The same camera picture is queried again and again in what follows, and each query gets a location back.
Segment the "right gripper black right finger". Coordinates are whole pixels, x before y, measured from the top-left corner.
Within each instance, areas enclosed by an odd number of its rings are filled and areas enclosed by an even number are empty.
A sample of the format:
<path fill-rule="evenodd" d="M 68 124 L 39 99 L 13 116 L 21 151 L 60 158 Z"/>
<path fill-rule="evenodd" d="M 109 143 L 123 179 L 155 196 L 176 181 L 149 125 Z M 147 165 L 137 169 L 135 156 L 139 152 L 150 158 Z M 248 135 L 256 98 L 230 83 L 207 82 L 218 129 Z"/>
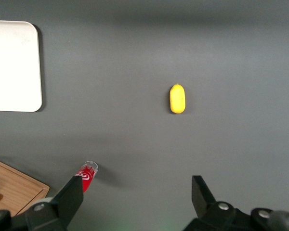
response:
<path fill-rule="evenodd" d="M 197 217 L 185 231 L 254 231 L 250 216 L 224 201 L 216 201 L 201 176 L 192 177 L 192 204 Z"/>

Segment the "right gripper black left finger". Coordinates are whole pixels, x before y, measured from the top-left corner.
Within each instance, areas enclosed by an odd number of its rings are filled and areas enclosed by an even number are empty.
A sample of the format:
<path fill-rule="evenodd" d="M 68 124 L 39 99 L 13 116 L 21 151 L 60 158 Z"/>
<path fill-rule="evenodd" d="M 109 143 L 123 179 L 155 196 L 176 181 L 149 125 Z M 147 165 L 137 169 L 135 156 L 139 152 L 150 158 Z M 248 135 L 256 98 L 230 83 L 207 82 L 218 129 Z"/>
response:
<path fill-rule="evenodd" d="M 28 230 L 66 231 L 82 202 L 82 179 L 73 176 L 56 196 L 35 203 L 26 211 Z"/>

